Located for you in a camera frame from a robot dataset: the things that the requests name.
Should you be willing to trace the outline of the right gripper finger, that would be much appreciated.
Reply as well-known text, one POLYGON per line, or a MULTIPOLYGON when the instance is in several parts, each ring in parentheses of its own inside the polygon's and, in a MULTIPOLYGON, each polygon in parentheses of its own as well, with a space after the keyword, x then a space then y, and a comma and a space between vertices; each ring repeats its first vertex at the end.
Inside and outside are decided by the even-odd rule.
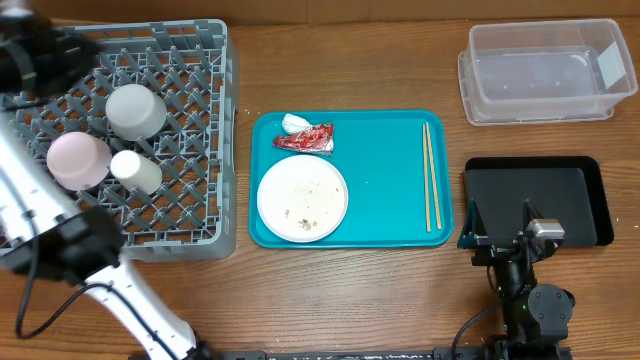
POLYGON ((461 249, 477 249, 488 244, 488 235, 480 210, 474 199, 469 201, 464 225, 457 247, 461 249))
POLYGON ((525 235, 537 235, 541 214, 530 199, 523 202, 523 233, 525 235))

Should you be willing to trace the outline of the pink bowl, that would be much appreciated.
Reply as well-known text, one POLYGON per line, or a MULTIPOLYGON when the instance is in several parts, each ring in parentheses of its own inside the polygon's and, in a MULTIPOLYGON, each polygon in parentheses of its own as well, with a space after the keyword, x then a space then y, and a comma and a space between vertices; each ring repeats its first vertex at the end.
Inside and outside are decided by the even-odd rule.
POLYGON ((95 187, 107 177, 111 159, 104 141, 84 132, 69 132, 52 142, 46 166, 60 186, 80 191, 95 187))

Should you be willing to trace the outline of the grey bowl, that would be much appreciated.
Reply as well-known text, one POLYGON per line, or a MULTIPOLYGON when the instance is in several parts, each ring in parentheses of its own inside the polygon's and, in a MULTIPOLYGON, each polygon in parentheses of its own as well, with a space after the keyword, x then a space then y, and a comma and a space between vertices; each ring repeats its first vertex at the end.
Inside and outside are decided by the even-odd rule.
POLYGON ((116 88, 107 98, 105 111, 112 131, 127 141, 153 137, 167 116, 164 100, 138 84, 116 88))

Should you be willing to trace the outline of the white cup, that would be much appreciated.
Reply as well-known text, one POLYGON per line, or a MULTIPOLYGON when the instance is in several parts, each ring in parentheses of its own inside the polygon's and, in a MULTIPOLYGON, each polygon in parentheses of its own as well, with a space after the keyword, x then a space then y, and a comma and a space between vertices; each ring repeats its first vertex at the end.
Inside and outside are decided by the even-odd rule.
POLYGON ((123 150, 114 155, 110 162, 110 171, 129 191, 138 188, 146 194, 152 194, 162 184, 161 168, 131 150, 123 150))

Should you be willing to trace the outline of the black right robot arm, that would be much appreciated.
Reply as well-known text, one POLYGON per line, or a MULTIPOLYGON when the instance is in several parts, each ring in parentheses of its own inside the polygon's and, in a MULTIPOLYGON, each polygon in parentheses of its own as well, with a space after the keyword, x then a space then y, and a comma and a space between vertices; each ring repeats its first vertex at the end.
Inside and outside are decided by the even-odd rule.
POLYGON ((571 349, 560 342, 568 337, 576 300, 552 284, 540 284, 533 265, 553 256, 564 242, 565 230, 556 219, 543 217, 529 200, 523 202, 523 229, 514 239, 489 237, 479 207, 470 200, 457 246, 471 249, 471 263, 487 270, 499 302, 468 320, 450 347, 453 359, 571 360, 571 349), (485 315, 499 309, 505 333, 478 347, 460 350, 464 332, 485 315))

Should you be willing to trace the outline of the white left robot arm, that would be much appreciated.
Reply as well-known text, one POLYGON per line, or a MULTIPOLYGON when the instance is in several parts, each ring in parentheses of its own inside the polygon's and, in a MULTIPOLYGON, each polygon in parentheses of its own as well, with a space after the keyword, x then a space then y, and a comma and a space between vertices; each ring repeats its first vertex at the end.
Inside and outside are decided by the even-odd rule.
POLYGON ((148 286, 121 248, 118 224, 101 207, 82 211, 26 152, 10 121, 71 89, 95 65, 101 48, 55 28, 23 1, 1 4, 1 90, 34 100, 1 108, 1 229, 10 248, 1 265, 26 278, 15 333, 32 339, 81 295, 101 303, 145 348, 150 359, 211 359, 191 326, 148 286), (65 281, 72 294, 42 325, 23 329, 36 278, 65 281))

